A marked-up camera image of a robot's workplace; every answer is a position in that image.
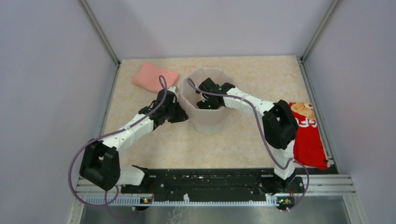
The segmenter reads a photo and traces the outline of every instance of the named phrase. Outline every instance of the marble pattern surface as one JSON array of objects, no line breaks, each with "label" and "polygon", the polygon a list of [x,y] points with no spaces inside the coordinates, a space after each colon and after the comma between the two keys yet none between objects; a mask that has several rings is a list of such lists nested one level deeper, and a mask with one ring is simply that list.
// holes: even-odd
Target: marble pattern surface
[{"label": "marble pattern surface", "polygon": [[[269,101],[310,102],[295,56],[197,57],[123,60],[105,133],[118,130],[156,98],[132,84],[145,62],[180,74],[215,67],[229,74],[242,91]],[[120,158],[121,166],[147,168],[269,168],[274,163],[265,150],[255,119],[237,110],[213,136],[195,131],[190,121],[158,127],[136,142]]]}]

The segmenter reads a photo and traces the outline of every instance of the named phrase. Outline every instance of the pink cloth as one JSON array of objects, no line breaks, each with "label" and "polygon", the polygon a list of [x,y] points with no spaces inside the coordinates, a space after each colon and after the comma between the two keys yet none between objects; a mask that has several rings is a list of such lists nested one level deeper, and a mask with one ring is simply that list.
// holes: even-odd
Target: pink cloth
[{"label": "pink cloth", "polygon": [[146,62],[135,75],[132,83],[150,92],[158,93],[162,89],[159,82],[160,75],[165,77],[168,88],[175,85],[179,78],[179,74],[177,72],[166,70]]}]

